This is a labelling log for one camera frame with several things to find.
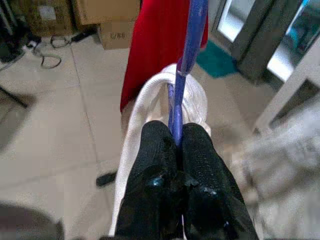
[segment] gray curtain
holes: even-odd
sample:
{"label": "gray curtain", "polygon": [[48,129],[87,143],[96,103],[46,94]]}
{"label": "gray curtain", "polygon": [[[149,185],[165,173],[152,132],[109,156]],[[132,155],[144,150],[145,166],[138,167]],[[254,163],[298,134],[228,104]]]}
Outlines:
{"label": "gray curtain", "polygon": [[254,2],[231,47],[239,71],[247,78],[258,79],[263,75],[301,3],[302,0]]}

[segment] white cloth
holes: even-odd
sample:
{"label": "white cloth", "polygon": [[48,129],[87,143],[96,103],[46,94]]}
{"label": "white cloth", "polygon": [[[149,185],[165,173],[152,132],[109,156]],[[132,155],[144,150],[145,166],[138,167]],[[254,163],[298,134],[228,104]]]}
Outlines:
{"label": "white cloth", "polygon": [[232,172],[260,239],[320,239],[320,96],[233,153]]}
{"label": "white cloth", "polygon": [[[142,128],[145,123],[160,120],[168,124],[168,104],[163,103],[161,96],[167,95],[167,84],[175,84],[176,64],[164,68],[149,79],[141,89],[132,109],[124,138],[120,164],[115,179],[114,205],[109,235],[114,236],[122,199],[125,195],[127,180],[136,160]],[[210,135],[211,129],[206,124],[208,102],[204,89],[191,76],[186,77],[182,111],[183,123],[197,123]]]}

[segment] door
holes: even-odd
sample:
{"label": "door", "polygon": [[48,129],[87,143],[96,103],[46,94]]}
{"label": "door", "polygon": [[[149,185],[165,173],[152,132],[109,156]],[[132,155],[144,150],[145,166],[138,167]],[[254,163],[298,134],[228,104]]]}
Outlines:
{"label": "door", "polygon": [[221,0],[213,22],[213,36],[228,50],[244,26],[255,0]]}

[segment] gray fabric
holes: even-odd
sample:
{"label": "gray fabric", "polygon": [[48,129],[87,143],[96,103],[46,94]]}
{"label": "gray fabric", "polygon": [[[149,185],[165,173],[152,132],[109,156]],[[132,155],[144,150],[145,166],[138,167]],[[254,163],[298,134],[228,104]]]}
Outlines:
{"label": "gray fabric", "polygon": [[35,209],[0,204],[0,240],[63,240],[62,222]]}
{"label": "gray fabric", "polygon": [[249,79],[260,78],[302,0],[256,0],[231,54],[237,67]]}

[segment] cardboard box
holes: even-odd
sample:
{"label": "cardboard box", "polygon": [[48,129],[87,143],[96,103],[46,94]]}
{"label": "cardboard box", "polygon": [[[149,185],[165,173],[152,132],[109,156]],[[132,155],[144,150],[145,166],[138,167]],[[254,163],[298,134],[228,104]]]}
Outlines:
{"label": "cardboard box", "polygon": [[130,48],[134,26],[134,21],[110,21],[99,24],[98,35],[103,48]]}
{"label": "cardboard box", "polygon": [[99,24],[109,21],[135,21],[140,0],[76,0],[80,23]]}
{"label": "cardboard box", "polygon": [[69,0],[20,0],[19,4],[34,35],[46,37],[74,32]]}

